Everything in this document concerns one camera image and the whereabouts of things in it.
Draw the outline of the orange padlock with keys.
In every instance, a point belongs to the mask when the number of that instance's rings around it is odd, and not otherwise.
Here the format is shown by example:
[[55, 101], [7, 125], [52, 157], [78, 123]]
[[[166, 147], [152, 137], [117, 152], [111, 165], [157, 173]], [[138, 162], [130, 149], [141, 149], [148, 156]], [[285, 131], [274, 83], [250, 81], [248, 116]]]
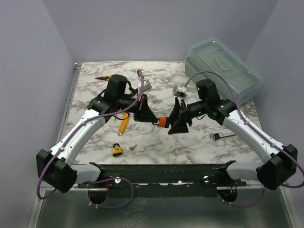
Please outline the orange padlock with keys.
[[160, 117], [158, 119], [158, 123], [152, 123], [154, 126], [160, 127], [160, 128], [169, 128], [170, 120], [168, 117]]

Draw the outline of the silver padlock keys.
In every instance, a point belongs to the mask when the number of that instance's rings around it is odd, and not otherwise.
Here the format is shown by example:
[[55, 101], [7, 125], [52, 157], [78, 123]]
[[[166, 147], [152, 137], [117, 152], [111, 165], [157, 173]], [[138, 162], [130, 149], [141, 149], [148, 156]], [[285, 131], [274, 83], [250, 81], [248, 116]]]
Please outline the silver padlock keys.
[[137, 144], [134, 145], [134, 146], [128, 147], [127, 150], [128, 150], [128, 151], [134, 151], [136, 147], [137, 147]]

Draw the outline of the yellow padlock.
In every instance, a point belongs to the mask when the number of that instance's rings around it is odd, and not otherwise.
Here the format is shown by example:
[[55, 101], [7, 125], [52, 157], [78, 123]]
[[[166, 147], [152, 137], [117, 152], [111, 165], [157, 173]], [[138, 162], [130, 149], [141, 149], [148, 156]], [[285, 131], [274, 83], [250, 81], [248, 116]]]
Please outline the yellow padlock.
[[118, 157], [118, 156], [121, 156], [122, 154], [123, 154], [123, 150], [122, 150], [120, 144], [115, 143], [112, 148], [112, 156]]

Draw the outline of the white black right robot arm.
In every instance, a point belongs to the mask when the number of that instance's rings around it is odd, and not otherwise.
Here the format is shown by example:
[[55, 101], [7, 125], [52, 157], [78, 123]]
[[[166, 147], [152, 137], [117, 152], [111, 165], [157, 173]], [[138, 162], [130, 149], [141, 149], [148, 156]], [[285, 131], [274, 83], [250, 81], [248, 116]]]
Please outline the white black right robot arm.
[[188, 133], [192, 119], [206, 114], [243, 140], [260, 158], [260, 163], [233, 162], [219, 173], [218, 180], [229, 186], [235, 180], [259, 181], [269, 190], [276, 190], [296, 173], [297, 149], [285, 146], [256, 127], [230, 100], [222, 100], [216, 85], [209, 79], [196, 83], [199, 101], [186, 104], [187, 88], [175, 86], [174, 108], [166, 123], [168, 134]]

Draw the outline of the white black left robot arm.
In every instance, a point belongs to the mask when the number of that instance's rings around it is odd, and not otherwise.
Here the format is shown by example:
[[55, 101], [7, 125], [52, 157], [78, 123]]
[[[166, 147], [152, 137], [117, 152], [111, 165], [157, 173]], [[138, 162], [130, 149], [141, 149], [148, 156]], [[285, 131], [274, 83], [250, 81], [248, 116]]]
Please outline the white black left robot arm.
[[74, 128], [50, 150], [40, 150], [36, 155], [40, 186], [43, 181], [56, 190], [66, 193], [77, 182], [90, 182], [94, 187], [102, 187], [105, 175], [95, 165], [89, 165], [89, 173], [73, 169], [72, 164], [88, 140], [97, 130], [103, 127], [111, 117], [129, 112], [134, 114], [135, 121], [157, 123], [158, 119], [148, 106], [144, 93], [144, 77], [137, 71], [140, 86], [136, 98], [125, 93], [128, 79], [122, 75], [112, 75], [107, 87], [93, 98], [83, 116]]

